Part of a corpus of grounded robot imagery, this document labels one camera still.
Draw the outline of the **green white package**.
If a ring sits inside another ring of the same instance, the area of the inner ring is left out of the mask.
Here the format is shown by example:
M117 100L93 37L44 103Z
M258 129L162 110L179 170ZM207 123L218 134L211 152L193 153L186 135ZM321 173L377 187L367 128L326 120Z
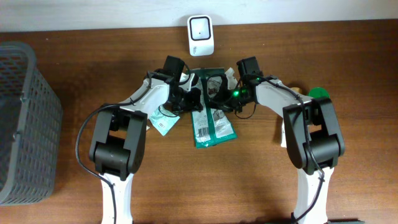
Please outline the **green white package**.
M201 111L192 111L193 136L197 149L215 146L237 138L233 125L222 110L210 107L209 97L214 97L220 90L221 77L211 75L224 74L223 68L196 68L192 72L199 77L194 89L201 91Z

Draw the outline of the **white tube with tan cap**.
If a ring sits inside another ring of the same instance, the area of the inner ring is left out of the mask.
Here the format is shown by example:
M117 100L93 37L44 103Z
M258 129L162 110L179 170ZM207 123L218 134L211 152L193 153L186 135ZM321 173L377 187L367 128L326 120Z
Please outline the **white tube with tan cap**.
M299 87L292 87L291 90L293 90L294 92L298 93L298 94L302 94L303 90Z

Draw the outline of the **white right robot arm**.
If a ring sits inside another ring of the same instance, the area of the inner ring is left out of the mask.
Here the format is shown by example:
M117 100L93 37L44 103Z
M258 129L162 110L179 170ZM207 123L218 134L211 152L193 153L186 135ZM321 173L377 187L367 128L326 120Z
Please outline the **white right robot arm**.
M248 103L265 106L282 117L287 154L297 168L297 203L292 223L328 223L328 186L340 156L342 137L333 103L328 97L313 98L285 86L277 77L261 71L240 73L230 90L222 75L221 86L209 96L215 108L241 111Z

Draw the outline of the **grey plastic mesh basket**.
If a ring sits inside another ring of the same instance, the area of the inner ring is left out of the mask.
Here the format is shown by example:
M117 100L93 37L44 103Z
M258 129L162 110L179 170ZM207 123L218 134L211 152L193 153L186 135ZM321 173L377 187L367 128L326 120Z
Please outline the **grey plastic mesh basket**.
M1 43L1 206L39 203L55 188L63 109L23 42Z

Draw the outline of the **green lid jar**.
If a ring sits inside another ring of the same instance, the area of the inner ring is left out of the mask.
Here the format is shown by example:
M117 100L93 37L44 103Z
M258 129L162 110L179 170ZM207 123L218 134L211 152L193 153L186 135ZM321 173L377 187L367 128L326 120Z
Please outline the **green lid jar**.
M312 98L323 98L323 97L329 98L330 97L328 91L322 87L312 88L308 92L308 96L311 96Z

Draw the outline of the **white barcode scanner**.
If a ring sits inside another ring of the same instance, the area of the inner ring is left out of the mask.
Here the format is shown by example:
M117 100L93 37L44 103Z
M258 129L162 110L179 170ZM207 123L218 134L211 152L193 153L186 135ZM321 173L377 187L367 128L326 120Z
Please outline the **white barcode scanner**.
M187 19L189 52L193 57L214 53L213 23L208 15L190 16Z

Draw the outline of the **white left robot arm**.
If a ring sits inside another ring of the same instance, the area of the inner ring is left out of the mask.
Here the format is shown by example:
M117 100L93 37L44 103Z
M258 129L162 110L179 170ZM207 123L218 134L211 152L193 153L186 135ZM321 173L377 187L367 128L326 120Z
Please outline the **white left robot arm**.
M133 223L132 180L141 166L147 122L165 103L182 104L196 93L198 75L148 72L142 85L127 99L97 111L89 158L103 191L102 223Z

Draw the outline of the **mint green small packet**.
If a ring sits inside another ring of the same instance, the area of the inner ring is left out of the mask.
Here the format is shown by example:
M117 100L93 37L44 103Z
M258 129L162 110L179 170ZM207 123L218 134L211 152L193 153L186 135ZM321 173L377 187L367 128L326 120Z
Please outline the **mint green small packet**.
M153 127L165 136L180 119L179 115L173 114L163 106L159 106L149 117Z

